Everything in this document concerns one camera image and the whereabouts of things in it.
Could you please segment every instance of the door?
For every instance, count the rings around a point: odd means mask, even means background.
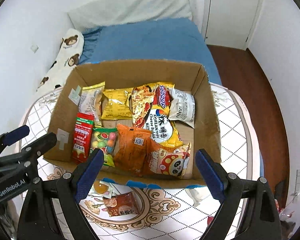
[[[207,44],[246,49],[259,0],[210,0]]]

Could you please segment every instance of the blue bed sheet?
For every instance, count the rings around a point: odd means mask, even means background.
[[[221,80],[197,26],[186,18],[97,27],[83,33],[79,64],[118,59],[170,59],[202,64],[209,81]]]

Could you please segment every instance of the patterned mattress cover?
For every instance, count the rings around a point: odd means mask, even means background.
[[[258,139],[249,112],[241,98],[222,86],[211,83],[221,133],[221,165],[242,179],[256,180],[260,176]],[[47,133],[51,113],[61,88],[39,98],[25,113],[20,125],[28,125],[30,133],[17,143],[16,151]],[[66,171],[38,159],[38,171],[43,180],[57,179]],[[101,198],[89,194],[80,207],[90,225],[103,240],[181,240],[199,239],[207,228],[208,217],[214,216],[220,206],[207,187],[196,189],[139,189],[113,184],[114,194],[134,191],[140,215],[109,217],[100,207]],[[201,202],[194,199],[199,195]],[[73,239],[63,216],[60,203],[54,199],[56,214],[65,238]],[[226,239],[235,236],[243,215],[245,201],[241,200]]]

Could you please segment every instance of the cardboard box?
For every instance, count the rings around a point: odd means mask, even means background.
[[[185,175],[187,179],[177,179],[161,174],[139,178],[129,172],[112,167],[101,171],[98,179],[135,187],[184,188],[205,185],[194,163],[194,155],[197,150],[204,148],[215,162],[220,163],[220,132],[207,73],[197,63],[167,60],[120,60],[75,67],[64,85],[51,116],[48,132],[57,134],[57,145],[48,151],[44,158],[68,171],[74,170],[76,164],[72,160],[73,131],[78,106],[69,99],[69,94],[78,86],[82,88],[102,81],[106,82],[107,89],[137,87],[158,81],[173,82],[175,88],[190,91],[194,95],[195,120],[194,129],[181,122],[176,122],[183,142],[185,144],[192,143],[191,158]],[[103,121],[103,126],[115,127],[117,123],[132,126],[132,120]]]

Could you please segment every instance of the mattress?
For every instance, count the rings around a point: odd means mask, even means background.
[[[84,46],[79,64],[118,59],[196,62],[205,67],[210,82],[221,85],[216,64],[203,37],[187,18],[97,27],[82,34]]]
[[[221,165],[242,179],[256,180],[260,176],[258,140],[249,112],[241,98],[224,87],[211,84],[221,135]],[[27,137],[17,143],[17,151],[47,133],[51,113],[61,88],[37,100],[26,112],[20,125],[30,127]],[[38,172],[43,180],[57,179],[66,171],[38,159]],[[142,214],[137,217],[109,217],[107,212],[92,207],[98,200],[90,194],[80,207],[100,239],[198,239],[207,228],[208,217],[216,214],[220,203],[214,200],[207,187],[196,189],[201,195],[194,205],[188,189],[139,189],[113,184],[115,194],[134,191]],[[60,203],[53,200],[58,221],[67,239],[73,239],[63,216]],[[240,222],[245,201],[241,200],[226,239],[232,239]]]

